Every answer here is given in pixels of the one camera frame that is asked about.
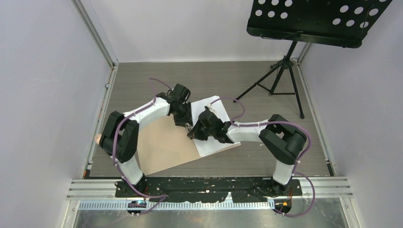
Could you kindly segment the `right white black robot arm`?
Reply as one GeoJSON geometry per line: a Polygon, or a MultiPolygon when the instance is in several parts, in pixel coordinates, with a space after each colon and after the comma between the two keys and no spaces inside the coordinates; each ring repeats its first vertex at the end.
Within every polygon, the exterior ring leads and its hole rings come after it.
{"type": "Polygon", "coordinates": [[[276,158],[271,188],[278,195],[283,195],[290,189],[290,180],[296,165],[311,146],[308,132],[279,114],[261,122],[241,123],[223,121],[207,107],[199,114],[197,122],[187,136],[199,141],[212,137],[219,143],[264,144],[276,158]]]}

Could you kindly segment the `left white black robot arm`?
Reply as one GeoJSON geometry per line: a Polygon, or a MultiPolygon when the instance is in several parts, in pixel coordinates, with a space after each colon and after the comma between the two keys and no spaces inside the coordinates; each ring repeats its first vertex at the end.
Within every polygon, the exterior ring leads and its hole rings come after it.
{"type": "Polygon", "coordinates": [[[144,173],[139,168],[135,153],[142,128],[163,116],[173,116],[176,126],[190,129],[193,126],[190,90],[176,84],[166,93],[126,113],[112,112],[96,143],[112,158],[113,164],[128,182],[127,190],[135,197],[145,193],[146,184],[141,180],[144,173]]]}

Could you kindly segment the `brown cardboard folder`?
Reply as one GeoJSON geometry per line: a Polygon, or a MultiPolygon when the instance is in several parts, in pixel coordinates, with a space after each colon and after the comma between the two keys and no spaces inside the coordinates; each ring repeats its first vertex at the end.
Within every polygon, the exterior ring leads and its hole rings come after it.
{"type": "Polygon", "coordinates": [[[145,175],[156,174],[188,162],[223,152],[241,143],[220,143],[213,137],[206,141],[191,140],[188,131],[174,124],[172,116],[163,116],[141,129],[137,154],[145,175]]]}

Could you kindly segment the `white paper sheets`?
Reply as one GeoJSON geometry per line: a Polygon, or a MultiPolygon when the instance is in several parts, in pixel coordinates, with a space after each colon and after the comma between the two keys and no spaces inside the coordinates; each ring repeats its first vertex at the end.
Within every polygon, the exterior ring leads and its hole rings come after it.
{"type": "Polygon", "coordinates": [[[196,146],[200,157],[207,157],[241,145],[239,142],[230,143],[226,136],[220,136],[221,141],[214,136],[222,130],[229,116],[220,97],[215,95],[191,103],[193,127],[187,136],[196,146]]]}

